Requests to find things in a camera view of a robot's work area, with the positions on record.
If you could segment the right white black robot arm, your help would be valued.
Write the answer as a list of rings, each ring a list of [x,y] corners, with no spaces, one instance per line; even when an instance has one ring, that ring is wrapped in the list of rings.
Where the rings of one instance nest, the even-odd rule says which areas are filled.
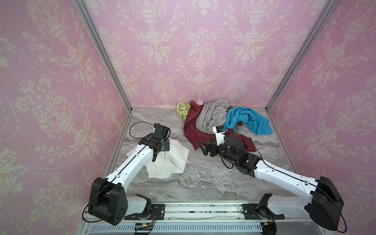
[[[237,137],[229,137],[220,143],[200,142],[199,147],[205,156],[219,156],[240,173],[273,183],[295,195],[292,199],[271,193],[263,195],[256,211],[269,223],[284,219],[285,215],[308,217],[320,227],[337,232],[340,221],[345,220],[342,215],[344,200],[329,178],[306,177],[272,165],[260,154],[248,152]]]

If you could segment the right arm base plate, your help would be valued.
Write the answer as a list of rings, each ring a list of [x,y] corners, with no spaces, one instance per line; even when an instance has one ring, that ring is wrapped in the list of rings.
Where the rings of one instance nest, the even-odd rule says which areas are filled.
[[[259,206],[258,204],[242,204],[240,212],[246,220],[284,220],[284,214],[274,214],[267,206]]]

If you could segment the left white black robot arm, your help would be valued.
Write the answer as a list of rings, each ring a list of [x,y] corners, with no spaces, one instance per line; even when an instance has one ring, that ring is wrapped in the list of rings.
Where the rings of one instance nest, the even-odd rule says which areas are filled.
[[[139,145],[123,164],[105,178],[98,177],[91,186],[90,199],[84,212],[98,220],[118,225],[125,217],[139,215],[148,218],[151,199],[142,195],[126,196],[130,183],[148,162],[155,162],[160,152],[169,151],[170,128],[159,123],[154,131],[140,138]]]

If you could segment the white cloth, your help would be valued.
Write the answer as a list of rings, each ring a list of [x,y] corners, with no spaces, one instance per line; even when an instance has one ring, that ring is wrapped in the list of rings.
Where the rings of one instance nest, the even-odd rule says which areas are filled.
[[[156,161],[145,164],[148,178],[166,179],[185,170],[189,149],[178,140],[169,139],[169,151],[161,151]]]

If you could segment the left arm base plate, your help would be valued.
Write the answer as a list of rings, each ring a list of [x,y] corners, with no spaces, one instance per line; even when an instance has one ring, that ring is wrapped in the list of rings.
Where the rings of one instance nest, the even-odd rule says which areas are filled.
[[[150,204],[142,213],[124,217],[124,220],[164,220],[165,204]]]

